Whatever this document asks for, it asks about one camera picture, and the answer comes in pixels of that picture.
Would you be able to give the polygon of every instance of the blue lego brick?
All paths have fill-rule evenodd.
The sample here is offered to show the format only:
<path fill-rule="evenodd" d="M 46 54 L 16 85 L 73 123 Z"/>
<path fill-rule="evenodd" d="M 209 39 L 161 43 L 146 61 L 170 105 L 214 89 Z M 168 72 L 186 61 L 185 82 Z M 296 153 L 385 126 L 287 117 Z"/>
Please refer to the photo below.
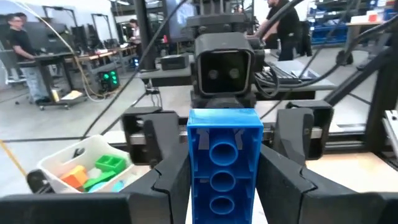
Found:
<path fill-rule="evenodd" d="M 192 223 L 250 224 L 263 124 L 254 109 L 193 109 Z"/>

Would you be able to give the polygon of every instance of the wall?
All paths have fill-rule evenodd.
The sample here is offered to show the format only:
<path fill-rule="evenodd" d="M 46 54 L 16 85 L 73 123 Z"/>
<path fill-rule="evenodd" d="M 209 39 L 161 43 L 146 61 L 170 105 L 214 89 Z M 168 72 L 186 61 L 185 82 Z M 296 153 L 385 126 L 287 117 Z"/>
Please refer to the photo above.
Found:
<path fill-rule="evenodd" d="M 43 17 L 45 15 L 42 9 L 43 5 L 62 6 L 73 9 L 75 11 L 78 26 L 93 24 L 91 13 L 108 15 L 113 38 L 117 38 L 116 26 L 114 24 L 113 15 L 111 12 L 111 2 L 108 0 L 18 0 L 18 2 L 26 3 L 35 13 Z M 38 19 L 32 13 L 21 9 L 12 1 L 0 0 L 0 6 L 0 14 L 23 12 L 27 14 L 28 21 L 38 21 Z M 73 19 L 67 11 L 49 11 L 49 16 L 53 18 L 54 22 L 64 23 L 69 27 L 74 26 Z M 95 17 L 95 21 L 99 38 L 101 40 L 109 39 L 110 34 L 105 19 L 102 17 Z M 5 74 L 3 69 L 1 69 L 1 65 L 2 64 L 0 63 L 0 90 L 7 87 L 4 84 Z"/>
<path fill-rule="evenodd" d="M 311 0 L 304 0 L 295 7 L 301 21 L 307 18 L 308 4 L 310 1 Z M 260 23 L 267 18 L 269 10 L 267 0 L 254 0 L 254 16 L 257 17 Z"/>

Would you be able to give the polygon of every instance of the man in black shirt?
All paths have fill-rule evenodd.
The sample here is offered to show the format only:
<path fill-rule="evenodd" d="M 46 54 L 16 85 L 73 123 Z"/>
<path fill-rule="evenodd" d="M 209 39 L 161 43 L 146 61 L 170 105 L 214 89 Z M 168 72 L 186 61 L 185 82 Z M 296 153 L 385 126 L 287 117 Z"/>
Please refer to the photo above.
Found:
<path fill-rule="evenodd" d="M 23 30 L 24 21 L 15 14 L 7 17 L 10 30 L 7 40 L 14 49 L 19 62 L 34 60 L 35 50 L 30 43 L 26 31 Z M 25 75 L 29 93 L 36 104 L 47 103 L 50 101 L 45 85 L 43 83 L 40 70 L 37 67 L 21 68 Z"/>
<path fill-rule="evenodd" d="M 276 14 L 279 9 L 285 6 L 288 0 L 268 0 L 268 6 L 271 10 L 268 13 L 267 20 L 264 21 L 260 27 L 264 27 L 267 21 Z M 280 54 L 279 60 L 293 60 L 293 50 L 298 40 L 298 34 L 300 30 L 300 19 L 297 11 L 292 8 L 280 21 L 276 22 L 275 25 L 265 34 L 264 40 L 266 40 L 271 34 L 277 33 L 280 40 Z"/>

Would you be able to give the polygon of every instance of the keyboard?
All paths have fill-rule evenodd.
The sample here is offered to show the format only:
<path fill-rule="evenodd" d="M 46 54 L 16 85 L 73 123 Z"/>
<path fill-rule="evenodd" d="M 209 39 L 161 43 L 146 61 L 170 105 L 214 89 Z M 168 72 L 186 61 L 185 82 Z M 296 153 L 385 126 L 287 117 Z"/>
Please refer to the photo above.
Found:
<path fill-rule="evenodd" d="M 264 81 L 274 83 L 274 80 L 272 79 L 272 71 L 266 72 L 263 71 L 262 75 L 258 75 L 257 77 L 264 79 Z M 293 74 L 287 74 L 285 72 L 276 72 L 277 77 L 279 79 L 280 84 L 299 84 L 301 83 L 301 80 Z"/>

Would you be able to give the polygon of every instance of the toy block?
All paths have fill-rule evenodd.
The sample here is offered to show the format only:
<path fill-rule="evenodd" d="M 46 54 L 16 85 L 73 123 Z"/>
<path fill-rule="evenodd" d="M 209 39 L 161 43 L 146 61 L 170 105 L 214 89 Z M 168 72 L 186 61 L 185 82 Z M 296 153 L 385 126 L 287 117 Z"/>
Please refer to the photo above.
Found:
<path fill-rule="evenodd" d="M 193 224 L 251 224 L 263 129 L 254 109 L 190 111 Z"/>
<path fill-rule="evenodd" d="M 126 168 L 126 160 L 117 156 L 103 155 L 95 162 L 95 167 L 102 172 L 113 171 L 120 174 Z"/>
<path fill-rule="evenodd" d="M 85 192 L 89 192 L 90 189 L 92 187 L 94 187 L 96 184 L 109 181 L 116 175 L 117 175 L 117 173 L 115 173 L 115 171 L 103 172 L 100 175 L 100 177 L 87 180 L 87 182 L 83 185 L 83 188 L 84 188 Z"/>
<path fill-rule="evenodd" d="M 63 174 L 60 179 L 71 187 L 79 189 L 88 179 L 86 175 L 86 168 L 78 165 L 68 173 Z"/>

